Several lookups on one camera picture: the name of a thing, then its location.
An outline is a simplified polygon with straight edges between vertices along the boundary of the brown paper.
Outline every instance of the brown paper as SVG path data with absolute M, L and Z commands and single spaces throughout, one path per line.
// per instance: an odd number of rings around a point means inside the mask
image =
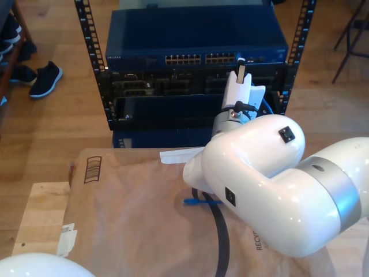
M 335 276 L 326 248 L 289 258 L 268 247 L 226 206 L 218 205 L 221 214 L 214 217 L 208 205 L 183 205 L 193 196 L 182 179 L 184 165 L 160 163 L 159 152 L 81 153 L 64 218 L 78 230 L 68 259 L 98 277 Z

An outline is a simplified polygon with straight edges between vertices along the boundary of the black cable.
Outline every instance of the black cable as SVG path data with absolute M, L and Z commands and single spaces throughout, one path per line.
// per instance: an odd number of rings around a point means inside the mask
M 250 115 L 248 114 L 248 112 L 247 112 L 247 111 L 242 111 L 242 113 L 243 113 L 245 116 L 247 116 L 247 118 L 251 121 L 251 117 L 250 117 Z

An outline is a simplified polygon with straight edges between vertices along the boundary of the black sneaker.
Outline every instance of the black sneaker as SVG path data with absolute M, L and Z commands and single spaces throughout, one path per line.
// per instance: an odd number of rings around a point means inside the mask
M 10 43 L 18 42 L 21 39 L 19 35 L 21 31 L 22 27 L 18 24 L 14 16 L 9 13 L 0 34 L 0 40 Z
M 10 42 L 3 42 L 0 40 L 0 54 L 8 53 L 13 48 L 13 44 Z
M 16 65 L 13 69 L 13 74 L 9 80 L 10 83 L 21 83 L 32 86 L 37 79 L 36 72 L 25 65 Z
M 37 80 L 29 91 L 29 96 L 31 98 L 41 98 L 48 95 L 54 90 L 62 76 L 63 70 L 53 62 L 48 62 L 47 66 L 37 70 Z
M 32 42 L 24 42 L 18 55 L 18 61 L 27 61 L 31 59 L 31 54 L 37 51 L 37 47 Z

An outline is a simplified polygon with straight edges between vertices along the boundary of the chair leg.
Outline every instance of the chair leg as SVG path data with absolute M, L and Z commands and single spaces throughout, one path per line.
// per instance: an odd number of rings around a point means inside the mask
M 363 31 L 365 30 L 365 26 L 369 23 L 369 13 L 367 14 L 364 23 L 362 25 L 362 27 L 360 28 L 359 32 L 356 34 L 355 38 L 353 39 L 353 42 L 350 43 L 350 29 L 347 30 L 347 53 L 346 56 L 344 57 L 344 59 L 341 62 L 340 67 L 338 68 L 338 71 L 335 75 L 335 77 L 333 78 L 332 84 L 334 84 L 338 78 L 338 76 L 340 75 L 342 69 L 344 68 L 348 58 L 350 57 L 353 49 L 356 46 L 356 43 L 359 41 L 360 36 L 362 35 Z
M 23 18 L 23 15 L 21 13 L 21 10 L 18 6 L 18 2 L 15 1 L 14 2 L 14 5 L 13 5 L 13 8 L 12 8 L 12 11 L 14 13 L 14 16 L 16 17 L 18 23 L 21 25 L 22 27 L 22 30 L 24 31 L 24 35 L 25 35 L 25 39 L 28 41 L 28 42 L 32 42 L 32 37 L 31 37 L 31 34 L 29 33 L 28 31 L 28 28 L 27 28 L 27 25 L 25 23 L 25 20 Z
M 364 4 L 365 4 L 366 0 L 362 0 L 358 7 L 356 8 L 355 12 L 353 13 L 352 17 L 350 18 L 350 20 L 347 23 L 346 28 L 344 29 L 344 31 L 342 32 L 340 38 L 338 39 L 335 47 L 333 48 L 333 50 L 337 50 L 338 45 L 340 45 L 341 41 L 343 40 L 345 34 L 347 33 L 347 30 L 351 29 L 351 25 L 353 23 L 353 21 L 355 20 L 355 18 L 357 17 L 357 15 L 360 13 L 361 9 L 363 8 Z

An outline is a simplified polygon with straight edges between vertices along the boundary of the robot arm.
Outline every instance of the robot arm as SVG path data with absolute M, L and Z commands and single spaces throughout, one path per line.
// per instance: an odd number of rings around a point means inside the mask
M 369 215 L 369 138 L 341 141 L 299 163 L 304 146 L 296 122 L 266 115 L 215 134 L 183 178 L 215 193 L 275 250 L 304 257 Z

